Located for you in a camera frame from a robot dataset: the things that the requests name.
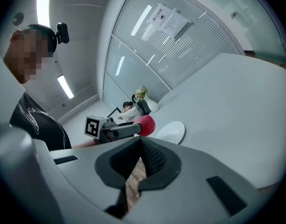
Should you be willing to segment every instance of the black fabric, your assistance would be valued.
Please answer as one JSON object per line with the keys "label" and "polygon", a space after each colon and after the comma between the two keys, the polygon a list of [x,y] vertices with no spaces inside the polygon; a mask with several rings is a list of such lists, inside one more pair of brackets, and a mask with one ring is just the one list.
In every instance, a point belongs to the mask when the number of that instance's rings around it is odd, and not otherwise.
{"label": "black fabric", "polygon": [[33,139],[44,141],[50,151],[71,148],[63,127],[27,93],[17,104],[10,124],[26,130]]}

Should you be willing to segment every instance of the printed notice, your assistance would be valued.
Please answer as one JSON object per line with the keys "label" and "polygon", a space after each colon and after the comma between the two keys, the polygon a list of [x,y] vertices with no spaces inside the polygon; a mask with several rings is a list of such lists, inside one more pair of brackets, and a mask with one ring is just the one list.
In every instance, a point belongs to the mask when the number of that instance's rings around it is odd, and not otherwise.
{"label": "printed notice", "polygon": [[166,33],[169,37],[174,38],[190,21],[176,11],[158,4],[147,22]]}

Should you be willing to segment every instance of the red foam ball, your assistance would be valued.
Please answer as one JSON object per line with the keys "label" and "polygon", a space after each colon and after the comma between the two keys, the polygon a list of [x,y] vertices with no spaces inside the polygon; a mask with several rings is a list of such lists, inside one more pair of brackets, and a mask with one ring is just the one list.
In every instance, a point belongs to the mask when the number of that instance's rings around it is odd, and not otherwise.
{"label": "red foam ball", "polygon": [[156,123],[149,115],[143,115],[134,124],[140,124],[142,127],[142,130],[138,133],[139,136],[148,136],[156,129]]}

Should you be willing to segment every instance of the fluorescent light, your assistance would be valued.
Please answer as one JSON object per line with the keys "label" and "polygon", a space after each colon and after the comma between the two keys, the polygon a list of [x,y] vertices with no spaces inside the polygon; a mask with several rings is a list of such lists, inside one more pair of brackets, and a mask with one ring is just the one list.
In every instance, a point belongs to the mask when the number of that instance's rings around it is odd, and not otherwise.
{"label": "fluorescent light", "polygon": [[120,69],[121,69],[121,66],[122,66],[124,57],[125,57],[125,56],[122,56],[122,57],[120,58],[119,65],[118,65],[118,68],[117,68],[117,71],[116,71],[116,76],[119,75],[119,72],[120,72]]}
{"label": "fluorescent light", "polygon": [[[199,18],[201,18],[205,13],[206,13],[206,12],[204,12]],[[199,18],[198,18],[198,19],[199,19]]]}
{"label": "fluorescent light", "polygon": [[37,0],[37,20],[39,24],[50,27],[49,3],[50,0]]}
{"label": "fluorescent light", "polygon": [[62,89],[65,91],[65,93],[67,94],[68,98],[71,99],[73,97],[72,91],[69,89],[68,84],[64,78],[63,75],[61,75],[60,77],[58,77],[58,82],[60,83],[60,85],[62,86]]}
{"label": "fluorescent light", "polygon": [[137,33],[138,29],[140,28],[142,22],[144,21],[145,17],[148,15],[148,13],[150,12],[151,9],[152,9],[152,6],[150,6],[150,5],[148,5],[145,8],[144,12],[141,14],[139,20],[135,24],[135,27],[134,27],[134,29],[130,35],[132,35],[132,36],[136,35],[136,33]]}
{"label": "fluorescent light", "polygon": [[169,39],[169,37],[166,38],[166,40],[163,42],[163,45],[166,43],[166,41]]}
{"label": "fluorescent light", "polygon": [[146,31],[144,32],[144,34],[143,34],[143,36],[141,38],[142,40],[146,41],[149,38],[150,33],[148,33],[148,32],[149,32],[150,29],[151,29],[151,24],[149,24],[149,26],[146,28]]}
{"label": "fluorescent light", "polygon": [[163,55],[163,57],[158,61],[158,64],[160,63],[160,61],[165,57],[165,55]]}
{"label": "fluorescent light", "polygon": [[167,67],[168,67],[168,65],[166,65],[166,67],[165,67],[164,69],[161,69],[161,70],[159,71],[159,73],[163,72]]}
{"label": "fluorescent light", "polygon": [[148,61],[148,63],[147,63],[146,65],[149,65],[149,63],[151,62],[151,60],[154,58],[155,55],[156,55],[156,54],[154,54],[154,55],[151,57],[151,59]]}
{"label": "fluorescent light", "polygon": [[179,58],[182,58],[188,51],[190,51],[192,48],[190,48],[189,50],[187,50],[185,53],[183,53],[183,54],[181,54],[180,56],[179,56]]}

